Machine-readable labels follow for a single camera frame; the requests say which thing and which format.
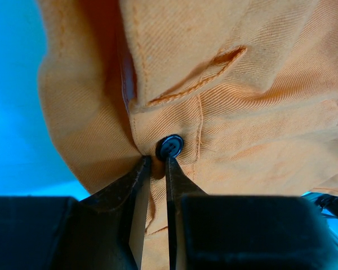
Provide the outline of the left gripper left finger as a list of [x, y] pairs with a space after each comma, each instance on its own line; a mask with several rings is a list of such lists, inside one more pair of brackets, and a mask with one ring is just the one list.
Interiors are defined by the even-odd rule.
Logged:
[[50, 269], [140, 269], [151, 158], [88, 198], [68, 200]]

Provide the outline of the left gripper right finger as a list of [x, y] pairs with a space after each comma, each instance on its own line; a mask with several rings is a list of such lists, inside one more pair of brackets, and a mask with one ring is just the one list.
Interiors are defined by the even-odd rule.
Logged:
[[206, 196], [207, 194], [185, 175], [174, 157], [166, 159], [165, 174], [170, 269], [186, 269], [184, 216], [181, 202], [188, 195]]

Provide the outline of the orange trousers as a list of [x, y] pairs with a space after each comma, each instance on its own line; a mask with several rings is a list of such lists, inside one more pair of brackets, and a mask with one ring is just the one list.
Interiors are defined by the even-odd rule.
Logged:
[[211, 194], [338, 196], [338, 1], [39, 1], [39, 96], [88, 192], [178, 134]]

